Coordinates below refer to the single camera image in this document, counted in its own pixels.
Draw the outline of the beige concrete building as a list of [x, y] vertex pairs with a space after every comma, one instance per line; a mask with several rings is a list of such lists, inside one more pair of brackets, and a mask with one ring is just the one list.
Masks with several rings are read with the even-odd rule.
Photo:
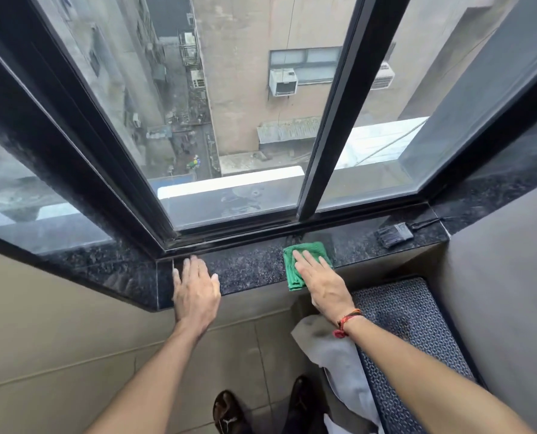
[[[321, 117], [332, 82], [273, 97], [270, 51], [342, 47], [357, 0], [191, 1], [222, 174], [258, 168], [251, 157], [267, 148], [307, 161], [314, 139], [260, 145], [257, 127]], [[433, 114], [517, 2], [410, 0], [383, 58], [395, 78], [368, 94], [355, 127]]]

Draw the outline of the white outer ledge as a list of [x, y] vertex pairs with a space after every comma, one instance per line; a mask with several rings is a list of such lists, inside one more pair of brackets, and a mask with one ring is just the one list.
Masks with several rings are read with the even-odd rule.
[[216, 179], [208, 179], [204, 181], [171, 184], [169, 186], [159, 187], [156, 191], [156, 195], [158, 199], [162, 200], [166, 198], [188, 196], [207, 191], [229, 189], [238, 186], [248, 186], [250, 184], [259, 184], [282, 179], [296, 177], [303, 178], [304, 175], [305, 174], [300, 166], [284, 167], [260, 172], [226, 176]]

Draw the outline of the blue patterned seat cushion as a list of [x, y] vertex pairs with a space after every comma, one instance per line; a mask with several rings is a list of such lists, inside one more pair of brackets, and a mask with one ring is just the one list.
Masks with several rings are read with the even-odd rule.
[[[460, 335], [449, 317], [442, 315], [424, 278], [402, 278], [352, 291], [351, 296], [368, 320], [485, 386]], [[358, 354], [384, 434], [426, 434], [375, 363], [361, 349]]]

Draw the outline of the black granite window sill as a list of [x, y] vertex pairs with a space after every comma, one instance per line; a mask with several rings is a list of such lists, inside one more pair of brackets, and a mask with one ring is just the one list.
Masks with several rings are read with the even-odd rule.
[[[202, 255], [210, 271], [218, 274], [221, 294], [228, 295], [286, 281], [282, 251], [303, 241], [322, 241], [333, 267], [341, 274], [365, 262], [387, 263], [392, 255], [406, 257], [446, 243], [458, 233], [494, 211], [537, 188], [537, 110], [523, 114], [511, 127], [493, 124], [501, 135], [482, 149], [485, 160], [454, 173], [454, 181], [435, 194], [429, 203], [369, 213], [349, 222], [331, 224], [321, 230], [295, 231], [293, 235], [250, 242], [240, 247]], [[391, 249], [375, 237], [382, 227], [445, 218], [414, 233], [414, 238]], [[0, 227], [0, 255], [67, 279], [88, 289], [149, 312], [173, 307], [172, 269], [180, 268], [179, 256], [151, 260], [142, 253], [109, 241], [72, 246], [81, 229], [75, 221], [68, 227], [44, 228], [51, 219], [29, 223], [19, 229]]]

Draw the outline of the green microfibre cloth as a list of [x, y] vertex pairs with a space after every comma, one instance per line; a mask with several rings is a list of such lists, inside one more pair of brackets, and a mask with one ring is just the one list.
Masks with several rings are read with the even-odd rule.
[[295, 268], [296, 260], [294, 258], [293, 252], [297, 250], [300, 254], [303, 251], [308, 251], [316, 259], [319, 260], [321, 257], [326, 263], [331, 267], [328, 253], [324, 247], [323, 242], [305, 242], [301, 244], [290, 245], [283, 249], [283, 261], [286, 272], [286, 279], [289, 291], [299, 291], [302, 288], [306, 287], [304, 280], [302, 279], [300, 273]]

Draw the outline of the person's left hand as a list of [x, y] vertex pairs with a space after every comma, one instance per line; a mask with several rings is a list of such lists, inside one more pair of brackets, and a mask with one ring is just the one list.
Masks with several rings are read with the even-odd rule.
[[214, 297], [206, 263], [192, 255], [183, 261], [182, 289], [173, 296], [176, 324], [174, 335], [200, 338], [215, 320], [221, 297]]

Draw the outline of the dark leather shoe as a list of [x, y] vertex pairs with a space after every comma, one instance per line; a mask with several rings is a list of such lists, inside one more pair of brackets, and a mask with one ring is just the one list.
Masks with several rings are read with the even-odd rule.
[[251, 430], [240, 403], [229, 390], [216, 396], [212, 415], [219, 434], [249, 434]]
[[293, 384], [289, 406], [281, 434], [309, 434], [320, 414], [315, 387], [306, 375], [300, 375]]

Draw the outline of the person's right forearm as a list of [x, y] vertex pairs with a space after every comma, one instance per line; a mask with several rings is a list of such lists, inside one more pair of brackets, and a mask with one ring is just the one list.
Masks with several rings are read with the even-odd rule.
[[483, 387], [358, 315], [338, 323], [430, 434], [535, 434]]

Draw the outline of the white window air conditioner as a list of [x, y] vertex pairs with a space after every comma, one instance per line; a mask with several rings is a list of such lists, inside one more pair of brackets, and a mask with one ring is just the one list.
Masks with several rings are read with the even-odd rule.
[[270, 69], [268, 85], [273, 97], [292, 96], [297, 93], [298, 78], [293, 68]]
[[377, 72], [373, 80], [373, 83], [371, 85], [371, 91], [387, 89], [389, 86], [391, 86], [394, 78], [394, 70], [391, 68], [388, 62], [383, 61], [379, 67], [379, 71]]

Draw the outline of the person's left forearm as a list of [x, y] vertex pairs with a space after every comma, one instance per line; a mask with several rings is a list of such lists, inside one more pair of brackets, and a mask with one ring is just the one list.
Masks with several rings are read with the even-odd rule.
[[206, 329], [178, 322], [84, 434], [165, 434], [182, 376]]

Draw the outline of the person's right hand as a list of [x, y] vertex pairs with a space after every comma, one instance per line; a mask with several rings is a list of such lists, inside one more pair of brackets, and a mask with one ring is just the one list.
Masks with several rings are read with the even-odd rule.
[[334, 271], [325, 279], [304, 279], [313, 305], [335, 326], [356, 311], [344, 280]]

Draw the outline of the black flat paint brush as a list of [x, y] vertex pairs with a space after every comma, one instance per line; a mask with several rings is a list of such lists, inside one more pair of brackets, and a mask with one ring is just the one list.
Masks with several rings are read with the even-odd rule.
[[443, 221], [445, 218], [433, 218], [416, 223], [397, 223], [382, 227], [375, 232], [375, 237], [379, 244], [385, 249], [391, 249], [399, 244], [412, 240], [414, 233], [435, 223]]

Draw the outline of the grey cloth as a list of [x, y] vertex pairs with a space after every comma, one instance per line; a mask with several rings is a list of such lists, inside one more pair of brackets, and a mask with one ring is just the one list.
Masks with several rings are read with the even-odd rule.
[[355, 343], [333, 336], [334, 327], [322, 315], [302, 318], [291, 334], [306, 357], [323, 372], [332, 393], [333, 415], [325, 416], [330, 434], [385, 434], [373, 393]]

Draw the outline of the building window with dark frame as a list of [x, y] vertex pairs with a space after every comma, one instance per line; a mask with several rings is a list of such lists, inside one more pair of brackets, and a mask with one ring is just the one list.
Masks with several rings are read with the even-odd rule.
[[293, 69], [299, 86], [331, 83], [341, 51], [342, 47], [271, 50], [269, 70]]

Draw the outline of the black window frame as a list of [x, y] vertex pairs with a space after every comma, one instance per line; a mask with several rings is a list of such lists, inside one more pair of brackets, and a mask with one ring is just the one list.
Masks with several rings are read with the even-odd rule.
[[[416, 205], [537, 110], [537, 0], [518, 0], [433, 114], [355, 127], [410, 0], [357, 0], [307, 161], [222, 174], [191, 0], [0, 0], [0, 227], [51, 219], [153, 259]], [[159, 187], [304, 177], [158, 199]]]

